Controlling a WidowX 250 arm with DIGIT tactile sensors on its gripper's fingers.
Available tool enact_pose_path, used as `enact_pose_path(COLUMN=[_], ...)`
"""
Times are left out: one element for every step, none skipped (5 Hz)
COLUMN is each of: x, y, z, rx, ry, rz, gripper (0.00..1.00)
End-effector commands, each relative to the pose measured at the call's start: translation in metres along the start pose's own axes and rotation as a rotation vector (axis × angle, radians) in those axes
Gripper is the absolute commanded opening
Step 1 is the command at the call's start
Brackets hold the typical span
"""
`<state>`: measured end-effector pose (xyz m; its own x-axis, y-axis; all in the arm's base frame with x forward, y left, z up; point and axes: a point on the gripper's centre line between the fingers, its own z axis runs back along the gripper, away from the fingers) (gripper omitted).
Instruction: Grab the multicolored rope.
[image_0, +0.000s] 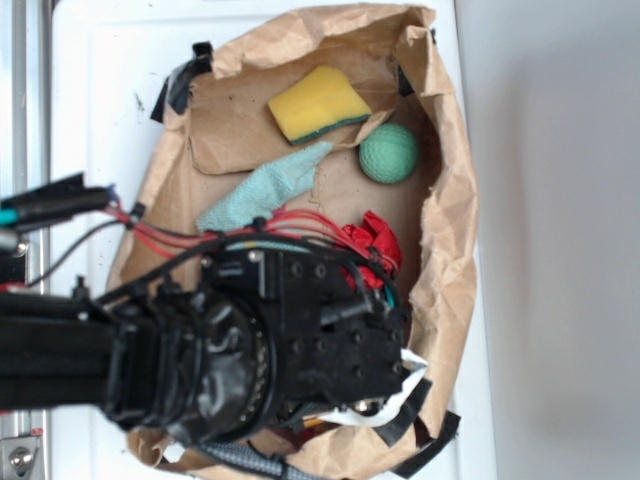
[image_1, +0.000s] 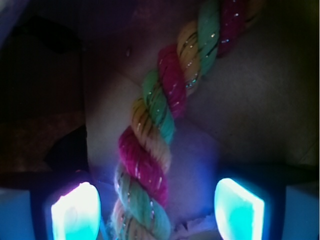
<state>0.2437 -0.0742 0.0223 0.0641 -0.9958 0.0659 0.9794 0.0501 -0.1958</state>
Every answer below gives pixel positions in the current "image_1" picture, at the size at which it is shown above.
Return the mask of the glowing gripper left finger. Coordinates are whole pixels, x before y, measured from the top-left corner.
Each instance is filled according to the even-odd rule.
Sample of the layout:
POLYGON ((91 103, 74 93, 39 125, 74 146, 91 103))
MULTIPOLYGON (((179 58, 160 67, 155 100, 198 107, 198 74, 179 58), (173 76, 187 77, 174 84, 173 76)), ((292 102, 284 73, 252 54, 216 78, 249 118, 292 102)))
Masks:
POLYGON ((36 240, 96 240, 99 235, 101 198, 89 181, 32 189, 30 205, 36 240))

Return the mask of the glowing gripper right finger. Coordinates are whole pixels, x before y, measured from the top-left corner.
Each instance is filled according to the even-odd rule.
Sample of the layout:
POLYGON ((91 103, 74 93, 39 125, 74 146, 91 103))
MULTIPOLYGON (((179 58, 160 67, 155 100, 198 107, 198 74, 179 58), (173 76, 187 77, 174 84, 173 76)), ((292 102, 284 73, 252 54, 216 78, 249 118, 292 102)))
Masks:
POLYGON ((285 190, 239 177, 220 179, 214 191, 214 215, 224 240, 280 240, 285 190))

